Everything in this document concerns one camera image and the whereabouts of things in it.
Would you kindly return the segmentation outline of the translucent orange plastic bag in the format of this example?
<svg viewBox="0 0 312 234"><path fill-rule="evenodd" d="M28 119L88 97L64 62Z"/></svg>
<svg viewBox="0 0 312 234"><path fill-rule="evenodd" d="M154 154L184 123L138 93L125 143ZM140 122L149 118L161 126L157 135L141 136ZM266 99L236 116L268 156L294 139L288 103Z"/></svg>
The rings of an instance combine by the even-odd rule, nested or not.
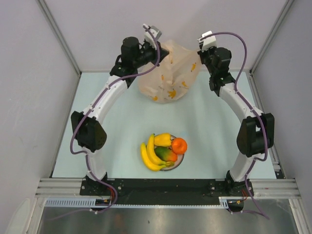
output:
<svg viewBox="0 0 312 234"><path fill-rule="evenodd" d="M169 54L151 72L138 78L139 91L157 103L168 103L183 97L196 81L201 68L200 57L168 40L161 47Z"/></svg>

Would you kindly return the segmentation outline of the yellow fake bell pepper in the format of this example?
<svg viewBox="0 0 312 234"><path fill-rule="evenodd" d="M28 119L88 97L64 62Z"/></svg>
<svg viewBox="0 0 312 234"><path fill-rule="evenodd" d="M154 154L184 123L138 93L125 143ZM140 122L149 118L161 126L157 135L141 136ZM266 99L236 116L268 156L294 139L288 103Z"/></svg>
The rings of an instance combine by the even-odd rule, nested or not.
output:
<svg viewBox="0 0 312 234"><path fill-rule="evenodd" d="M170 147L172 144L171 134L162 133L154 137L154 145L161 147Z"/></svg>

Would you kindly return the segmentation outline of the orange fake tangerine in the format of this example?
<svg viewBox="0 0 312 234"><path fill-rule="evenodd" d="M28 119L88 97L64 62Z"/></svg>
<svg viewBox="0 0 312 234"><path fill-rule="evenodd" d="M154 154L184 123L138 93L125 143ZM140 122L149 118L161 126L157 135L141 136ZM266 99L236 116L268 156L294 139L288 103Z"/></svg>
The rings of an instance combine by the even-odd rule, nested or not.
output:
<svg viewBox="0 0 312 234"><path fill-rule="evenodd" d="M188 145L184 139L182 139L180 137L173 139L172 150L177 155L184 154L187 151L187 148L188 148Z"/></svg>

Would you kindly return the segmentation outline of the green orange fake mango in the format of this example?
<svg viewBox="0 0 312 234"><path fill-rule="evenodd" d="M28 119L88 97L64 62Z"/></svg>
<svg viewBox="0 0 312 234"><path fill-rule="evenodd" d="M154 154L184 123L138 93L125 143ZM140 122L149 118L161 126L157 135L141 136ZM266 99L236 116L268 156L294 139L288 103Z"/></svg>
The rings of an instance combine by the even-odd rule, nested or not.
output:
<svg viewBox="0 0 312 234"><path fill-rule="evenodd" d="M170 148L158 146L154 149L155 154L163 161L172 161L176 162L178 159L178 156L176 153L174 153Z"/></svg>

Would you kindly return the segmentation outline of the yellow fake banana bunch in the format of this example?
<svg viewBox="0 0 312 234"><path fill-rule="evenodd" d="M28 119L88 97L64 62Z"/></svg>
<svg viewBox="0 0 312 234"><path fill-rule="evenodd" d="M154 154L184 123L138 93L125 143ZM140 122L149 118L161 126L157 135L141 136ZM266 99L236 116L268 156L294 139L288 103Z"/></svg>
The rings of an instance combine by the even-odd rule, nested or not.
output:
<svg viewBox="0 0 312 234"><path fill-rule="evenodd" d="M141 159L144 165L151 171L157 172L164 168L172 167L174 162L164 161L155 154L154 145L155 134L151 134L147 145L143 142L140 145Z"/></svg>

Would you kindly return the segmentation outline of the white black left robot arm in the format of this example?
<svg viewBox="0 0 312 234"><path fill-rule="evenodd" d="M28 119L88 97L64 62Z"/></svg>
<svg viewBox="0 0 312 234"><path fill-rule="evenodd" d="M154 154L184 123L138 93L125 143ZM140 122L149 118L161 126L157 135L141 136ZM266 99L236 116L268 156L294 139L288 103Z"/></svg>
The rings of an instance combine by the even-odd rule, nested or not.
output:
<svg viewBox="0 0 312 234"><path fill-rule="evenodd" d="M148 63L156 68L168 54L153 36L146 36L143 43L136 37L125 38L121 53L102 90L83 111L74 111L71 114L73 135L70 152L74 155L85 154L87 177L93 180L90 188L97 195L104 194L108 189L108 183L103 180L106 170L99 155L107 140L107 134L102 127L104 118L117 99L140 75L139 68Z"/></svg>

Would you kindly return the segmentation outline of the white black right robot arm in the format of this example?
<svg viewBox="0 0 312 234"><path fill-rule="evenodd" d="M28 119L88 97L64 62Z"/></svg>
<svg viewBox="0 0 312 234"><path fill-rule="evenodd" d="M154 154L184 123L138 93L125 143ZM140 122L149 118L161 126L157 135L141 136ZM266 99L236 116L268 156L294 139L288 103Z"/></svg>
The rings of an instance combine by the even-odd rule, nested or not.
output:
<svg viewBox="0 0 312 234"><path fill-rule="evenodd" d="M236 79L229 72L232 58L230 50L201 45L198 55L206 66L210 78L210 90L225 101L240 121L236 138L239 153L224 181L213 183L210 189L230 196L239 196L252 191L249 174L257 161L266 161L268 149L274 142L274 116L264 113L239 91Z"/></svg>

